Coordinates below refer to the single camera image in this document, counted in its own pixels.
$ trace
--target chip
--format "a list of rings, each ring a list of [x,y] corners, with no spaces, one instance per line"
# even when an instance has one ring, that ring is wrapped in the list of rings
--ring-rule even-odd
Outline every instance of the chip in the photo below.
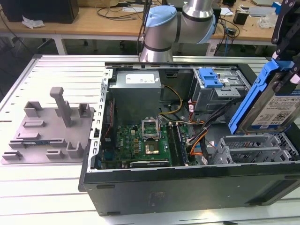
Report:
[[[156,141],[145,142],[145,154],[146,155],[159,154],[159,142]]]

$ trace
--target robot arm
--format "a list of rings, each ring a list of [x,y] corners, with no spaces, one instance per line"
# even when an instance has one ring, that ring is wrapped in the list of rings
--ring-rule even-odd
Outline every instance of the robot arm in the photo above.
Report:
[[[190,0],[182,13],[172,6],[151,8],[140,61],[172,62],[173,43],[201,44],[209,40],[216,24],[211,4],[212,0]]]

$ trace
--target motherboard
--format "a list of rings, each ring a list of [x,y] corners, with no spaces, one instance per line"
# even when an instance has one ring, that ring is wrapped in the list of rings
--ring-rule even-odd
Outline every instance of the motherboard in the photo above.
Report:
[[[104,152],[106,167],[183,165],[187,161],[185,143],[189,138],[188,127],[160,124],[158,136],[145,137],[156,133],[155,124],[148,124],[145,129],[142,128],[142,124],[118,126],[116,150]]]

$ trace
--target yellow wire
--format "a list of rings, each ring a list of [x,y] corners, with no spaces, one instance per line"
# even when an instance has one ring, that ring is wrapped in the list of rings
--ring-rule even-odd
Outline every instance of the yellow wire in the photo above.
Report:
[[[170,111],[170,112],[160,112],[159,114],[162,114],[162,115],[167,114],[167,115],[168,115],[168,114],[176,113],[176,112],[178,112],[178,111],[181,109],[181,107],[182,107],[182,98],[181,98],[180,95],[179,95],[173,88],[171,88],[170,86],[165,85],[165,87],[171,89],[171,90],[178,96],[178,98],[179,98],[179,100],[180,100],[180,105],[179,105],[179,108],[176,109],[176,110],[174,110],[174,111]]]

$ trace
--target paper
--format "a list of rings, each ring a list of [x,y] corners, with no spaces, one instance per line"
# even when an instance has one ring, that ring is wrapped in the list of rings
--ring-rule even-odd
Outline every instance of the paper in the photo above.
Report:
[[[44,27],[44,23],[41,20],[30,20],[23,16],[22,24],[24,24],[26,27],[33,29],[37,27]]]
[[[143,7],[123,7],[123,12],[142,12],[144,11]]]
[[[233,15],[233,12],[229,8],[221,8],[221,15]]]

